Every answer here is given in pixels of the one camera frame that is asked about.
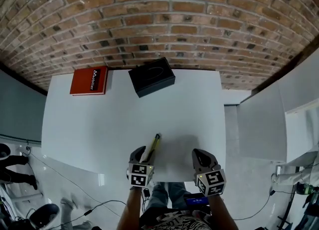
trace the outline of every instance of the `brick wall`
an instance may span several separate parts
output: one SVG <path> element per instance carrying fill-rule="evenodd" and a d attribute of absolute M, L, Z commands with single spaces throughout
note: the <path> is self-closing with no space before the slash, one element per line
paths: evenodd
<path fill-rule="evenodd" d="M 254 89 L 319 34 L 319 0 L 0 0 L 1 61 L 47 90 L 87 66 L 217 70 Z"/>

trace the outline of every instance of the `red book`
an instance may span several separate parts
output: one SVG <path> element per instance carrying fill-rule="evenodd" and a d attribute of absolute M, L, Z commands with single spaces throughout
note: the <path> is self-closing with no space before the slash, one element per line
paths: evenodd
<path fill-rule="evenodd" d="M 74 96 L 104 95 L 107 74 L 106 66 L 75 70 L 70 94 Z"/>

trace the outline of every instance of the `black box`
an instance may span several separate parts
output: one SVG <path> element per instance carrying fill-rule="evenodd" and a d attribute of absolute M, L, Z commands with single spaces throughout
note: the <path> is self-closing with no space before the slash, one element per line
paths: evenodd
<path fill-rule="evenodd" d="M 175 75 L 164 57 L 130 70 L 129 74 L 139 97 L 175 83 Z"/>

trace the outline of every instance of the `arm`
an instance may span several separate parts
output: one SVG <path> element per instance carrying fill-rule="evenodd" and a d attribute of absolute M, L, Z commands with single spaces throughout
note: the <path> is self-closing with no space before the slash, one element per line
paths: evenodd
<path fill-rule="evenodd" d="M 209 196 L 208 201 L 214 223 L 218 230 L 238 230 L 220 196 Z"/>
<path fill-rule="evenodd" d="M 130 190 L 117 230 L 138 230 L 140 228 L 141 193 L 142 188 Z"/>

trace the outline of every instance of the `floor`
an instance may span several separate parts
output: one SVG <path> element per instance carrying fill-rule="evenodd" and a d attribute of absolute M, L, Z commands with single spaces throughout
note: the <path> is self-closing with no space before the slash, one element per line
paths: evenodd
<path fill-rule="evenodd" d="M 236 107 L 225 107 L 226 119 L 226 177 L 227 185 L 222 195 L 224 202 L 235 219 L 247 218 L 258 212 L 269 197 L 271 188 L 270 176 L 275 172 L 275 164 L 239 155 L 238 125 Z M 23 147 L 11 146 L 11 151 L 19 154 Z M 76 197 L 79 209 L 72 213 L 73 219 L 81 216 L 88 209 L 108 200 L 125 202 L 128 197 L 129 184 L 117 186 L 108 179 L 108 176 L 87 172 L 61 162 L 55 161 L 41 154 L 40 148 L 32 148 L 30 165 L 39 181 L 39 190 L 43 198 L 30 202 L 16 203 L 24 217 L 30 208 L 37 209 L 46 203 L 60 204 L 62 197 Z M 31 174 L 29 166 L 14 166 L 16 171 Z M 186 183 L 192 193 L 198 193 L 193 183 Z M 15 194 L 34 194 L 28 184 L 11 184 Z M 275 190 L 290 192 L 291 187 L 274 187 Z M 282 216 L 287 207 L 289 194 L 275 193 L 269 198 L 264 209 L 251 219 L 236 221 L 240 230 L 254 230 L 258 227 L 267 227 L 274 230 L 278 224 L 277 216 Z M 90 220 L 103 230 L 114 230 L 119 221 L 119 215 L 124 205 L 118 202 L 109 202 L 100 206 L 93 213 L 83 217 L 75 225 Z M 58 226 L 60 218 L 53 226 Z"/>

